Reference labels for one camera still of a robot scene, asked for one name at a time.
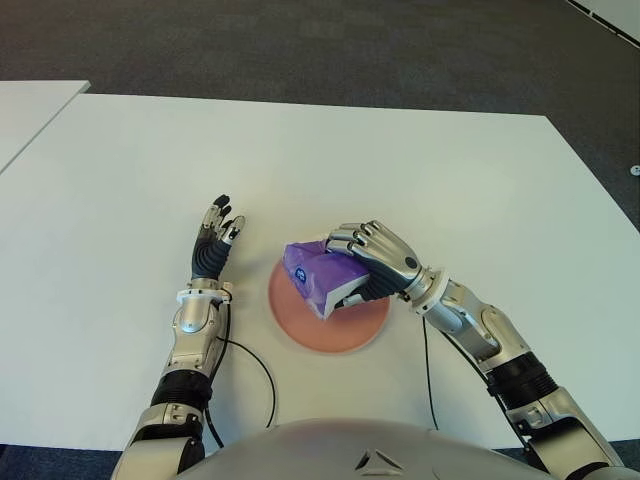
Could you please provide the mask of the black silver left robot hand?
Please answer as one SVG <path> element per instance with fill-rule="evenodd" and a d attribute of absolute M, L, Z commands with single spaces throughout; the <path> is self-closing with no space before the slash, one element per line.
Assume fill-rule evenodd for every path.
<path fill-rule="evenodd" d="M 191 278 L 218 280 L 223 271 L 233 242 L 245 226 L 246 219 L 239 215 L 231 219 L 230 197 L 220 195 L 209 206 L 202 219 L 191 258 Z"/>

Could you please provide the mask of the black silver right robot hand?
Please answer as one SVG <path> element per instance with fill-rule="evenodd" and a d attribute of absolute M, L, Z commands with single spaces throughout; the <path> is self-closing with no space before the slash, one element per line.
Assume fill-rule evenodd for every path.
<path fill-rule="evenodd" d="M 433 282 L 414 250 L 377 220 L 342 224 L 329 234 L 326 249 L 353 258 L 369 273 L 367 282 L 337 302 L 336 308 L 391 295 L 420 303 Z"/>

